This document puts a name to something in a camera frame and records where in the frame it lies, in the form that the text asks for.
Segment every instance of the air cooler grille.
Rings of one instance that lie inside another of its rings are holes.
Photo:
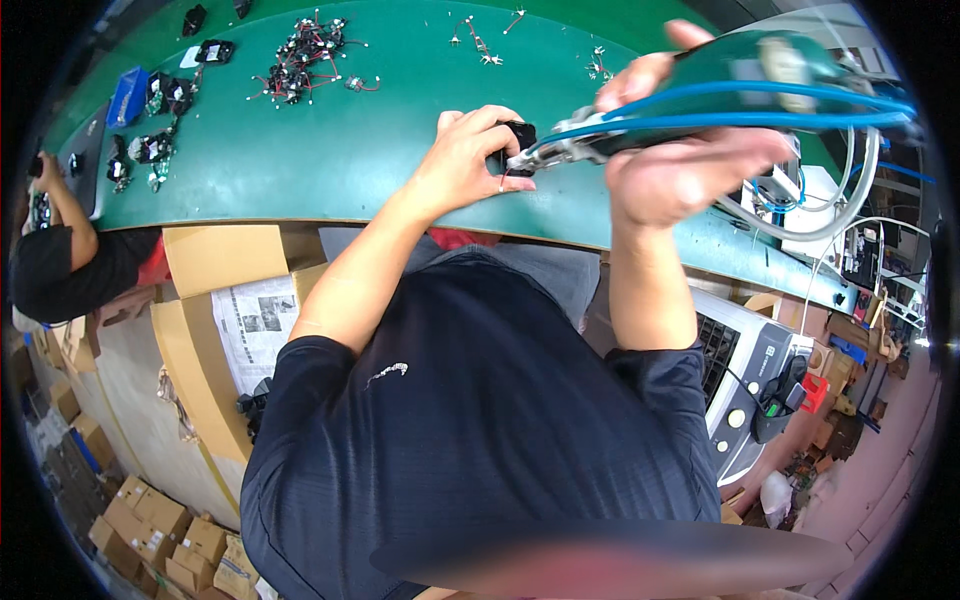
[[[733,356],[733,349],[736,348],[736,342],[740,339],[740,332],[736,329],[697,313],[698,337],[701,344],[704,345],[704,394],[707,396],[707,406],[713,401],[713,397],[723,381],[726,372],[725,367],[730,364]]]

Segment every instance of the green work table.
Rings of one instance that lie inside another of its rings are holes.
[[[617,5],[624,14],[629,12],[627,21],[645,23],[636,31],[632,48],[542,18],[533,3],[508,35],[503,30],[515,17],[503,8],[422,0],[323,5],[321,20],[346,17],[346,37],[369,43],[345,46],[347,56],[336,59],[339,73],[344,80],[351,74],[363,77],[367,86],[375,85],[374,77],[379,76],[380,89],[355,93],[340,80],[315,89],[312,105],[304,101],[293,106],[272,103],[265,95],[247,97],[262,88],[252,76],[267,75],[276,63],[277,46],[293,33],[297,18],[313,16],[315,5],[256,20],[252,12],[225,29],[214,27],[209,16],[197,36],[171,47],[176,54],[142,65],[189,80],[193,69],[179,69],[184,46],[210,37],[236,42],[229,64],[204,69],[193,106],[180,120],[167,181],[153,193],[147,183],[150,166],[135,165],[126,191],[113,194],[113,183],[104,176],[105,162],[98,160],[101,216],[96,225],[110,229],[222,221],[368,221],[413,173],[433,142],[442,110],[506,105],[545,132],[589,104],[602,84],[600,78],[591,80],[585,69],[595,46],[605,48],[604,65],[615,72],[639,53],[666,48],[664,20],[676,16],[697,20],[675,2]],[[179,10],[181,22],[186,6],[164,9],[168,12],[154,19],[169,20],[173,9]],[[647,20],[638,19],[641,11]],[[609,26],[612,31],[623,36],[624,21],[617,20],[616,10],[605,8],[604,13],[608,22],[616,23]],[[460,46],[448,43],[454,25],[470,15],[477,34],[492,55],[503,59],[502,65],[481,63],[464,26],[458,31]],[[312,72],[332,73],[331,65],[319,63]],[[93,96],[90,90],[84,93]],[[144,117],[116,132],[129,143],[137,134],[165,127],[170,118]],[[112,133],[107,131],[105,144]],[[820,140],[806,136],[803,142],[804,162],[822,164],[836,177]],[[609,246],[610,213],[601,167],[561,165],[537,173],[535,181],[537,192],[488,199],[446,215],[439,225],[592,248]],[[688,266],[795,296],[806,293],[808,266],[734,228],[720,211],[711,209],[683,222],[676,227],[676,239]],[[839,304],[833,301],[838,292],[845,297]],[[813,301],[846,312],[852,311],[853,296],[852,288],[827,276],[818,278],[812,293]]]

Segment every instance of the gray flexible tube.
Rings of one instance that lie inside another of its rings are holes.
[[[844,206],[837,218],[829,225],[819,228],[816,231],[800,232],[790,231],[771,225],[757,217],[740,204],[731,200],[728,196],[721,196],[717,202],[722,204],[727,210],[733,213],[737,218],[743,219],[751,226],[772,235],[781,240],[790,240],[792,242],[814,242],[824,238],[831,238],[837,231],[847,226],[847,223],[856,218],[860,208],[867,202],[867,194],[874,185],[874,175],[876,174],[876,162],[880,158],[880,132],[875,128],[867,129],[867,150],[863,158],[863,175],[857,182],[856,188],[851,194],[850,201]]]
[[[847,166],[844,167],[843,178],[840,180],[840,186],[837,188],[837,191],[833,192],[833,197],[816,208],[810,208],[806,204],[798,204],[800,210],[821,212],[840,202],[840,199],[843,198],[843,191],[847,189],[847,183],[850,181],[850,175],[853,172],[853,147],[856,145],[855,142],[856,138],[853,136],[853,128],[847,129]]]

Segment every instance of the forearm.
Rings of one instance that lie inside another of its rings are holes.
[[[697,315],[673,230],[613,227],[610,315],[626,349],[684,349],[697,339]]]
[[[86,218],[84,208],[62,181],[51,186],[47,195],[56,207],[60,221],[73,229],[70,237],[70,266],[72,271],[76,271],[90,262],[97,253],[97,231]]]
[[[432,222],[402,188],[326,269],[303,303],[290,339],[322,335],[359,354],[370,341],[410,253]]]

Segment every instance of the air cooler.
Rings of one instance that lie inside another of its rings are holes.
[[[695,288],[690,293],[707,358],[703,377],[707,432],[719,487],[745,475],[763,451],[763,444],[751,434],[756,401],[725,367],[756,395],[794,356],[809,358],[813,339],[729,300]]]

